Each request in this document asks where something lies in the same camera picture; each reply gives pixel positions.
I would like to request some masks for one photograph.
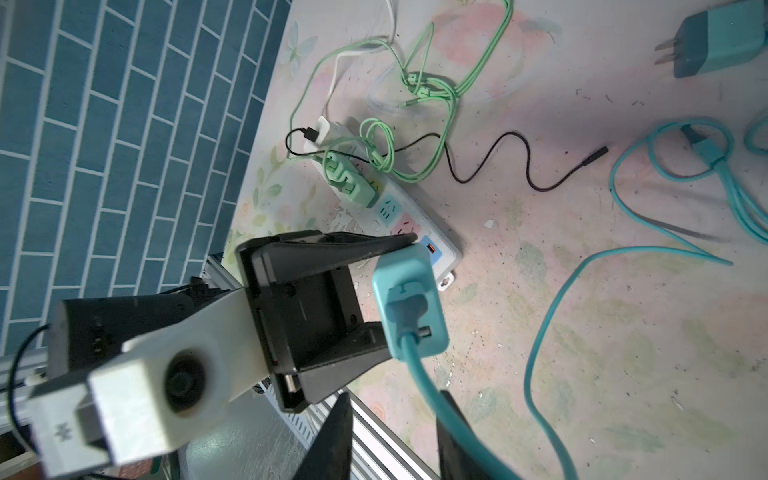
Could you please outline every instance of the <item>blue brick wall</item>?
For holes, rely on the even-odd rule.
[[[289,10],[0,0],[0,356],[59,300],[166,290],[223,250]]]

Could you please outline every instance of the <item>teal charger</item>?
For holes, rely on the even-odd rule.
[[[448,329],[435,274],[423,245],[414,244],[382,255],[371,284],[394,359],[405,361],[400,339],[408,334],[418,339],[419,357],[437,355],[448,348]]]
[[[656,63],[674,61],[675,78],[747,63],[768,41],[764,0],[743,0],[683,20],[675,37],[656,47],[674,48]]]

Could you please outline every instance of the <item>table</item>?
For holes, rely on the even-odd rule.
[[[520,0],[502,41],[473,89],[460,100],[450,147],[467,177],[507,130],[531,142],[531,174],[549,184],[592,151],[611,152],[552,192],[525,181],[525,149],[505,139],[467,185],[442,160],[406,190],[464,255],[442,293],[448,350],[425,359],[478,437],[526,478],[561,478],[541,430],[525,408],[523,370],[554,294],[581,258],[617,246],[671,245],[621,213],[607,179],[618,155],[661,122],[710,116],[741,138],[768,106],[768,55],[749,64],[676,80],[654,65],[654,46],[674,36],[704,0]],[[397,2],[396,45],[410,51],[435,22],[427,70],[459,81],[501,20],[497,2]],[[224,259],[237,275],[233,246],[251,237],[325,230],[339,213],[336,195],[308,161],[285,161],[288,117],[315,63],[339,46],[389,30],[381,0],[295,0],[237,203]],[[377,116],[403,145],[440,131],[444,111],[397,111],[399,84],[388,53],[348,68],[329,106],[333,120]],[[333,63],[309,90],[298,125],[314,125]],[[764,158],[738,142],[730,166],[756,200],[768,204]],[[681,135],[658,145],[680,174],[701,169]],[[432,144],[398,157],[418,164]],[[645,253],[588,267],[565,297],[545,339],[534,398],[551,420],[582,478],[762,478],[768,472],[768,255],[734,221],[723,188],[708,177],[672,184],[638,151],[618,175],[622,197],[645,216],[702,233],[693,242],[734,262]],[[484,227],[488,220],[493,226]],[[363,315],[378,313],[370,287],[375,262],[352,267]],[[435,418],[406,368],[385,362],[349,386],[437,470]]]

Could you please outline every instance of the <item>teal power adapter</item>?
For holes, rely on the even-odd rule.
[[[768,43],[765,9],[765,0],[743,0],[691,15],[656,47],[674,48],[656,65],[674,61],[675,78],[684,78],[747,63]]]

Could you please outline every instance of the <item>gray floor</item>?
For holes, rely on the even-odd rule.
[[[290,479],[305,454],[269,401],[246,392],[221,425],[190,442],[183,470],[187,480]]]

